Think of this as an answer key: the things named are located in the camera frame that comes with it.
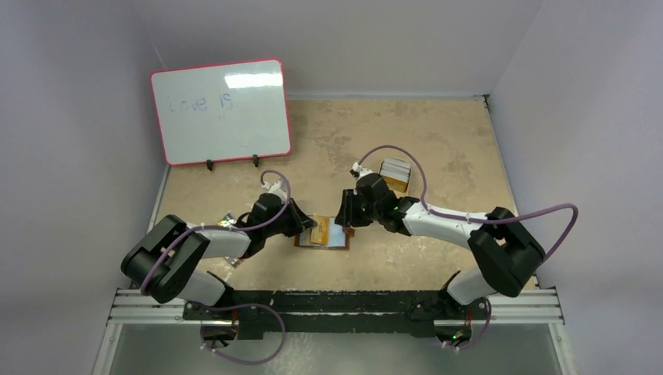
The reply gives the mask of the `yellow credit card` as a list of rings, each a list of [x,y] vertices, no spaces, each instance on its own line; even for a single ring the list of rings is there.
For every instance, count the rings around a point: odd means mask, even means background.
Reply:
[[[310,231],[310,242],[316,245],[327,245],[330,237],[330,218],[328,216],[313,215],[317,226]]]

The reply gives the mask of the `brown leather card holder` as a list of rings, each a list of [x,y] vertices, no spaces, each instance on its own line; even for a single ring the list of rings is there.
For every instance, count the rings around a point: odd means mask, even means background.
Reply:
[[[334,216],[312,215],[315,226],[297,234],[294,246],[320,250],[349,250],[355,230],[335,222]]]

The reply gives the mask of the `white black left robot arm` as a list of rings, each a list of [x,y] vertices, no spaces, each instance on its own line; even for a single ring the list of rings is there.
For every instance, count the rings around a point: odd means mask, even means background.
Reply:
[[[120,270],[142,294],[159,303],[181,298],[202,304],[215,320],[229,316],[231,287],[219,277],[197,269],[204,258],[248,259],[261,251],[267,239],[295,237],[316,222],[294,199],[263,193],[250,211],[223,230],[195,225],[169,214],[161,219],[124,257]]]

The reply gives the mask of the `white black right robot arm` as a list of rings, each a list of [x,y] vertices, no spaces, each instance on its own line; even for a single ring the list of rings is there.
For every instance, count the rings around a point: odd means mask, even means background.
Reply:
[[[335,224],[343,228],[372,223],[391,233],[435,238],[472,253],[475,268],[454,274],[440,291],[440,310],[450,318],[489,295],[518,296],[546,255],[508,209],[456,212],[425,206],[419,198],[397,196],[376,173],[358,178],[355,187],[343,190],[335,218]]]

